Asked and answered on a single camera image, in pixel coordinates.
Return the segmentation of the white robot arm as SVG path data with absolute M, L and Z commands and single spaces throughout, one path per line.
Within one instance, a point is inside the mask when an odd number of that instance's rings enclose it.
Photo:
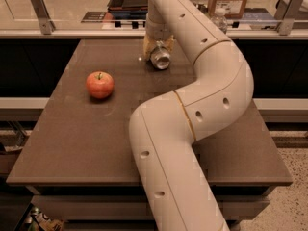
M 132 113 L 130 143 L 159 231 L 229 231 L 193 152 L 235 122 L 253 94 L 239 48 L 190 0 L 149 0 L 147 31 L 168 28 L 196 79 L 152 98 Z

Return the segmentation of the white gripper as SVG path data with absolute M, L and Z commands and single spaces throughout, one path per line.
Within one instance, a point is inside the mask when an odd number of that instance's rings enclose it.
M 171 36 L 167 24 L 160 16 L 146 16 L 145 23 L 146 35 L 143 39 L 143 55 L 148 61 L 151 53 L 157 47 L 157 41 L 165 41 L 164 46 L 167 51 L 172 51 L 174 46 L 174 38 Z

